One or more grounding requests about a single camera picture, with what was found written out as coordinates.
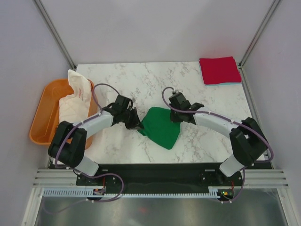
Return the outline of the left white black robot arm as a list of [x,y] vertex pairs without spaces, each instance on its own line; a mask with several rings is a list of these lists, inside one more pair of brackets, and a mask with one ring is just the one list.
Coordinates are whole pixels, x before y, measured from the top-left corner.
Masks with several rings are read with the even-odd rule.
[[98,171],[98,163],[85,156],[86,141],[101,130],[119,123],[123,123],[128,130],[143,129],[132,99],[122,95],[83,121],[59,123],[48,155],[54,159],[56,168],[72,168],[87,175],[91,184],[99,185],[103,181],[103,173]]

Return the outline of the green t shirt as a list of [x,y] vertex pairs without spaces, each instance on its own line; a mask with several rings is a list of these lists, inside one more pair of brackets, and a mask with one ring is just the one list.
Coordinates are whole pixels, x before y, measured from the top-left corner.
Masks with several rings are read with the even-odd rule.
[[181,131],[179,122],[171,122],[170,113],[165,108],[150,108],[142,120],[144,133],[140,133],[167,150],[173,148]]

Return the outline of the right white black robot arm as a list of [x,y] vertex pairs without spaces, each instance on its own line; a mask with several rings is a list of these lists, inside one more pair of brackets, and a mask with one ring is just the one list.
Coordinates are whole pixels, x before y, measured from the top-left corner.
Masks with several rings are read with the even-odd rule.
[[253,118],[240,122],[210,111],[201,103],[191,104],[181,92],[169,98],[171,121],[187,122],[212,129],[230,139],[232,155],[215,174],[216,182],[227,185],[241,169],[253,165],[268,149],[268,142]]

